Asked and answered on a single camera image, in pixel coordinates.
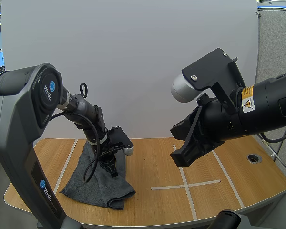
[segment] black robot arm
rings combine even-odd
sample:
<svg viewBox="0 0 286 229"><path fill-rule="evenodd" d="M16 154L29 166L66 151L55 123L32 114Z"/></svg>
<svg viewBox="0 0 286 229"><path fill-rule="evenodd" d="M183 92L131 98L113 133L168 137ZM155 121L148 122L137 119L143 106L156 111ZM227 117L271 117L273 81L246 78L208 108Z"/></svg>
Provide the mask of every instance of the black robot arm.
<svg viewBox="0 0 286 229"><path fill-rule="evenodd" d="M226 140L286 126L286 73L246 87L236 60L218 48L184 68L173 82L172 93L181 102L207 88L216 95L199 96L198 107L171 129L185 141L171 153L179 167L190 166Z"/></svg>
<svg viewBox="0 0 286 229"><path fill-rule="evenodd" d="M48 63L0 74L0 162L43 228L82 228L66 216L33 148L56 108L83 129L95 152L99 144L99 161L112 176L117 175L114 153L119 149L127 155L133 152L133 144L120 127L105 128L101 108L88 103L86 93L70 94L61 74Z"/></svg>

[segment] wooden table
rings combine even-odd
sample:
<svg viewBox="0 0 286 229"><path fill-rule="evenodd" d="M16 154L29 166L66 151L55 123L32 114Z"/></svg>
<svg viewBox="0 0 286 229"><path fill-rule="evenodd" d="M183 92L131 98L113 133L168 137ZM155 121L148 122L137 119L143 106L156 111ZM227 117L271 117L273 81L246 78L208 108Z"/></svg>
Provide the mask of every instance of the wooden table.
<svg viewBox="0 0 286 229"><path fill-rule="evenodd" d="M83 139L43 139L35 146L47 179L66 214L89 225L200 226L223 209L245 214L273 203L286 193L286 177L252 138L225 142L215 151L178 168L170 157L182 141L173 138L134 139L134 154L126 157L126 180L136 194L124 210L76 202L59 193L70 179L82 153ZM259 154L251 164L246 155ZM29 211L11 184L4 200Z"/></svg>

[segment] blue circular logo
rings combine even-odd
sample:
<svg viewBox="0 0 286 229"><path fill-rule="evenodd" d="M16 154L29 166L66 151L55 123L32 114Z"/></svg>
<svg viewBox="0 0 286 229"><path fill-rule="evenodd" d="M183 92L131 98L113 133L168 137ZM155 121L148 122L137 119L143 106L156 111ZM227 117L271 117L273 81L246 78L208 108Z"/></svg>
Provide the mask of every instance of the blue circular logo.
<svg viewBox="0 0 286 229"><path fill-rule="evenodd" d="M44 189L44 187L46 187L46 182L45 182L44 180L41 180L41 182L40 182L40 187L41 187L42 189Z"/></svg>
<svg viewBox="0 0 286 229"><path fill-rule="evenodd" d="M51 92L54 92L54 90L55 90L55 83L54 83L54 81L51 81L51 82L50 82L49 88L50 88L50 91L51 91Z"/></svg>

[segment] warning label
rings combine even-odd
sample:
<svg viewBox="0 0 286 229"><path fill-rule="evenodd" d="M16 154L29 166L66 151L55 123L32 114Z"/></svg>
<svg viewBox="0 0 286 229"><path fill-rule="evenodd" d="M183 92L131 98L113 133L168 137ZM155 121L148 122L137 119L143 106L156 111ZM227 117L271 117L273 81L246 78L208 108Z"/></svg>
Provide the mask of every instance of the warning label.
<svg viewBox="0 0 286 229"><path fill-rule="evenodd" d="M255 110L254 100L253 100L253 85L243 89L243 91L242 91L242 107L243 107L244 113Z"/></svg>

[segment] gray cloth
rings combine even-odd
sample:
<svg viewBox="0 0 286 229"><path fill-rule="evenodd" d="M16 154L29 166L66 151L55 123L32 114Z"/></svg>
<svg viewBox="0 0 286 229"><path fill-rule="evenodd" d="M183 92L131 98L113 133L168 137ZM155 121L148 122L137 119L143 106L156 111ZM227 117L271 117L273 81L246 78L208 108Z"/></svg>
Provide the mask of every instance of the gray cloth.
<svg viewBox="0 0 286 229"><path fill-rule="evenodd" d="M93 151L86 142L78 165L61 193L78 202L104 208L124 209L124 199L135 194L134 188L125 180L125 154L122 150L115 154L118 176L112 178L105 169L97 166L87 183L83 182L86 167L94 159ZM91 174L89 168L86 177Z"/></svg>

